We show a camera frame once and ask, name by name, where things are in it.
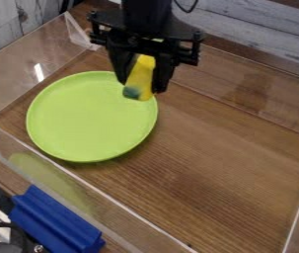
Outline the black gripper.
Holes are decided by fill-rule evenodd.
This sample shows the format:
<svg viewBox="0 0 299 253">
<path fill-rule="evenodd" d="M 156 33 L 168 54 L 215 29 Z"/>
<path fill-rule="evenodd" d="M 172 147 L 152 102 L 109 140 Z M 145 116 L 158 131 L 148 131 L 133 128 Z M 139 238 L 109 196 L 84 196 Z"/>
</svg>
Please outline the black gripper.
<svg viewBox="0 0 299 253">
<path fill-rule="evenodd" d="M 160 17 L 155 13 L 136 14 L 131 18 L 124 9 L 92 11 L 87 14 L 92 26 L 91 42 L 108 50 L 116 78 L 127 83 L 137 55 L 155 59 L 151 91 L 167 89 L 174 68 L 180 63 L 196 65 L 204 34 L 183 23 L 167 11 Z"/>
</svg>

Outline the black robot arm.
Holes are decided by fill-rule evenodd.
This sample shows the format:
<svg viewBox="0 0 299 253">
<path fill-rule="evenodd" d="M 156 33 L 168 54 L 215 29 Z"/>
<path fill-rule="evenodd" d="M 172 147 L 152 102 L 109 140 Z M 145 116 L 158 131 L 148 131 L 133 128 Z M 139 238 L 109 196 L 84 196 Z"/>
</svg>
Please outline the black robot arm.
<svg viewBox="0 0 299 253">
<path fill-rule="evenodd" d="M 166 91 L 174 68 L 199 62 L 203 34 L 176 19 L 172 0 L 121 0 L 119 10 L 92 11 L 91 42 L 104 45 L 117 80 L 125 83 L 140 55 L 153 58 L 149 90 Z"/>
</svg>

